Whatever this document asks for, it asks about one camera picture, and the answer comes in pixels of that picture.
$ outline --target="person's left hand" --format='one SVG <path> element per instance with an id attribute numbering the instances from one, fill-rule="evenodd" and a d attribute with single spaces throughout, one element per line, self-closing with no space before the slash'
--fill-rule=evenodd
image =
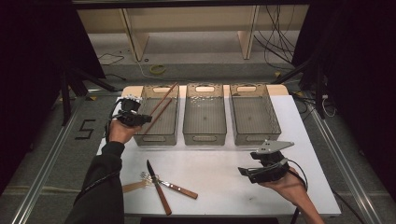
<path id="1" fill-rule="evenodd" d="M 142 129 L 141 126 L 129 127 L 122 124 L 119 120 L 113 119 L 110 124 L 109 142 L 127 143 L 135 133 Z"/>

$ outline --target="floor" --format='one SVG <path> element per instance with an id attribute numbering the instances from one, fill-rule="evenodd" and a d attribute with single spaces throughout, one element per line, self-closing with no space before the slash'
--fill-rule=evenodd
<path id="1" fill-rule="evenodd" d="M 262 32 L 262 35 L 269 38 L 271 33 Z M 261 34 L 257 32 L 256 36 L 265 43 Z M 291 43 L 295 43 L 298 32 L 288 31 L 286 36 Z M 208 79 L 224 84 L 271 82 L 292 68 L 274 54 L 264 53 L 257 40 L 254 41 L 250 59 L 244 60 L 235 32 L 151 34 L 140 64 L 134 62 L 125 35 L 90 35 L 90 39 L 108 75 L 106 82 L 119 88 L 173 82 L 175 79 L 180 84 Z M 276 52 L 286 57 L 282 51 Z M 149 68 L 154 64 L 163 64 L 165 73 L 151 74 Z M 300 77 L 284 83 L 289 92 L 300 94 Z M 23 217 L 25 223 L 64 222 L 103 137 L 108 109 L 120 95 L 103 91 L 90 82 L 86 85 L 91 90 L 90 97 L 71 102 L 76 112 L 73 123 L 61 125 L 61 101 L 57 101 L 49 112 L 33 144 L 34 150 L 26 155 L 0 197 L 0 223 L 12 223 L 14 217 Z M 303 97 L 311 97 L 311 94 L 309 91 L 302 92 Z M 366 223 L 396 223 L 396 203 L 360 153 L 342 115 L 334 114 L 334 108 L 329 106 L 328 115 L 322 120 L 318 119 L 311 104 L 298 99 L 295 104 L 334 191 Z M 90 138 L 88 132 L 80 130 L 82 124 L 85 129 L 92 130 Z M 35 198 L 29 197 L 29 192 L 34 190 Z M 347 205 L 338 197 L 336 199 L 342 215 L 328 217 L 326 223 L 359 223 Z M 280 217 L 278 220 L 279 223 L 290 223 L 290 217 Z M 125 223 L 140 223 L 140 218 L 126 217 Z M 297 223 L 304 222 L 299 218 Z"/>

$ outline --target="knife blade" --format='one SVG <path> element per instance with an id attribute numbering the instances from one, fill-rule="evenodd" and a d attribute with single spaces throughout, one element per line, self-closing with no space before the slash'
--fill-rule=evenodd
<path id="1" fill-rule="evenodd" d="M 148 164 L 148 172 L 151 175 L 151 178 L 153 180 L 152 182 L 154 183 L 155 189 L 157 190 L 158 195 L 160 196 L 161 203 L 163 204 L 163 209 L 165 210 L 165 214 L 169 216 L 172 214 L 171 207 L 169 206 L 168 201 L 166 201 L 165 195 L 163 194 L 163 190 L 161 189 L 161 186 L 158 183 L 158 178 L 155 175 L 154 170 L 152 169 L 151 164 L 149 163 L 149 160 L 147 164 Z"/>
<path id="2" fill-rule="evenodd" d="M 191 197 L 193 199 L 197 199 L 198 198 L 198 194 L 195 193 L 195 192 L 192 192 L 192 191 L 187 190 L 187 189 L 183 189 L 182 187 L 179 187 L 178 185 L 175 185 L 175 184 L 172 184 L 172 183 L 169 183 L 169 182 L 165 182 L 165 181 L 163 181 L 161 179 L 158 179 L 158 181 L 160 182 L 160 184 L 168 187 L 169 189 L 173 189 L 173 190 L 175 190 L 177 192 L 180 192 L 180 193 L 182 193 L 184 195 L 187 195 L 187 196 L 189 196 L 189 197 Z"/>

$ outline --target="wooden knife handle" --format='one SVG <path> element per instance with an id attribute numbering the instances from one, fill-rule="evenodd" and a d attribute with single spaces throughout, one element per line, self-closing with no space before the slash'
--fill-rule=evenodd
<path id="1" fill-rule="evenodd" d="M 183 188 L 181 188 L 181 187 L 179 187 L 177 185 L 169 184 L 169 188 L 170 189 L 174 189 L 174 190 L 176 190 L 176 191 L 178 191 L 178 192 L 180 192 L 182 194 L 185 194 L 185 195 L 187 195 L 189 197 L 192 197 L 193 199 L 197 199 L 198 198 L 198 194 L 197 193 L 192 192 L 192 191 L 187 190 L 187 189 L 183 189 Z"/>
<path id="2" fill-rule="evenodd" d="M 134 189 L 140 189 L 140 188 L 145 187 L 146 185 L 147 185 L 146 180 L 142 180 L 140 182 L 124 185 L 124 186 L 122 186 L 122 192 L 126 193 L 126 192 L 132 191 Z"/>
<path id="3" fill-rule="evenodd" d="M 161 203 L 163 204 L 163 209 L 165 210 L 165 214 L 167 216 L 172 214 L 171 207 L 169 207 L 168 201 L 165 199 L 165 195 L 163 194 L 163 190 L 161 189 L 161 186 L 156 184 L 155 188 L 157 189 L 158 195 L 160 195 Z"/>

